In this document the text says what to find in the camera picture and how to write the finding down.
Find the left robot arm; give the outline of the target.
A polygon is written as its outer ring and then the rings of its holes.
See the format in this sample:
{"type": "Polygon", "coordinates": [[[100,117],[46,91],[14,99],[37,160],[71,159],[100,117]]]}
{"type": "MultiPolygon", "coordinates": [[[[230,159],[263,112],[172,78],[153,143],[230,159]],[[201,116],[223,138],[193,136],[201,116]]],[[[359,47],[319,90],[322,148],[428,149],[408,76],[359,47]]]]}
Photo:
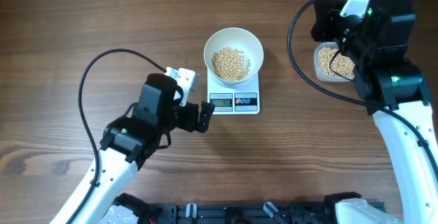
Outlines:
{"type": "Polygon", "coordinates": [[[184,68],[150,74],[139,100],[105,128],[96,158],[53,223],[152,223],[148,204],[123,188],[174,128],[207,131],[214,105],[187,101],[198,79],[184,68]]]}

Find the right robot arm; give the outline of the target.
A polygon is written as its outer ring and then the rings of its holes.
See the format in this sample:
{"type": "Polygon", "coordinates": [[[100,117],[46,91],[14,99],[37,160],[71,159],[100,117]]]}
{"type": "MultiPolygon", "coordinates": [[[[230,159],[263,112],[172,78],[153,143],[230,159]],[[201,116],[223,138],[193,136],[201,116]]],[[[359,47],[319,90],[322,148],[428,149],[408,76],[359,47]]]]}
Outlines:
{"type": "Polygon", "coordinates": [[[406,52],[411,0],[311,0],[314,40],[331,40],[354,63],[358,104],[387,146],[406,223],[437,222],[437,139],[431,94],[406,52]]]}

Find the white digital kitchen scale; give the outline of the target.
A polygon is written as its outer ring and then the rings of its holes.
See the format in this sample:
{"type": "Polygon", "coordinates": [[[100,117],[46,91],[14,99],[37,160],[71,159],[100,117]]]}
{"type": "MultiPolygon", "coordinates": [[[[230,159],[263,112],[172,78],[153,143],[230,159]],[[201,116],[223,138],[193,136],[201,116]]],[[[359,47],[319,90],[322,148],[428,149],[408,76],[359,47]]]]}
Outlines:
{"type": "Polygon", "coordinates": [[[259,114],[259,75],[256,74],[243,84],[226,86],[208,72],[207,101],[215,105],[213,115],[259,114]]]}

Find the soybeans in white bowl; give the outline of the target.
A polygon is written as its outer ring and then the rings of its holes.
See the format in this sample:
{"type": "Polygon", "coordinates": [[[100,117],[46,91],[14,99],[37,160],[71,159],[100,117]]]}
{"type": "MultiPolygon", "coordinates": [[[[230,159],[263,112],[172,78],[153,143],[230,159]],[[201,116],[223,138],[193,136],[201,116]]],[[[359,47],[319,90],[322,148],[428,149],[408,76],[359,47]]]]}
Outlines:
{"type": "Polygon", "coordinates": [[[244,58],[244,52],[239,49],[221,49],[215,52],[211,62],[215,74],[229,81],[242,80],[250,71],[250,61],[244,58]]]}

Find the white bowl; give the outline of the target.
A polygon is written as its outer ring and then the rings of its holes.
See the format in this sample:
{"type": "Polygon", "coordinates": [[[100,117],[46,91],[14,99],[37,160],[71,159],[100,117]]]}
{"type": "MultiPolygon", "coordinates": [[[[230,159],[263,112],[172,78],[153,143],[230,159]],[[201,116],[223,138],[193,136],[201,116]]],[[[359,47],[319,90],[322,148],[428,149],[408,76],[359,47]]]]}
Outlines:
{"type": "Polygon", "coordinates": [[[263,64],[264,50],[253,33],[228,27],[209,38],[203,56],[215,79],[226,86],[236,86],[256,76],[263,64]]]}

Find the yellow soybeans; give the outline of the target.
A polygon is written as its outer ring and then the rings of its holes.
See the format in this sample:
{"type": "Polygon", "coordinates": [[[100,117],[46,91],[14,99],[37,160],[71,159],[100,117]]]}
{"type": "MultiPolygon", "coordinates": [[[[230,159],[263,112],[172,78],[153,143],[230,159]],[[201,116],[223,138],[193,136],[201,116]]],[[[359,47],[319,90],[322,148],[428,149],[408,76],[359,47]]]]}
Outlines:
{"type": "Polygon", "coordinates": [[[353,77],[353,61],[338,52],[337,49],[323,47],[318,52],[318,64],[322,72],[330,76],[353,77]]]}

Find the clear plastic container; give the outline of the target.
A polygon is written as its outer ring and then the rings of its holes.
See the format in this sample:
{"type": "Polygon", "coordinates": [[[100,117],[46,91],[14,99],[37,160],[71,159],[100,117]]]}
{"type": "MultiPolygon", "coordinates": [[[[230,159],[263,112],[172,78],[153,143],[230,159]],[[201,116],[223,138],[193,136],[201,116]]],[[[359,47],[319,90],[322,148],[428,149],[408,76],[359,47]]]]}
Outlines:
{"type": "Polygon", "coordinates": [[[322,82],[351,82],[353,61],[338,52],[335,42],[323,42],[314,51],[315,74],[322,82]]]}

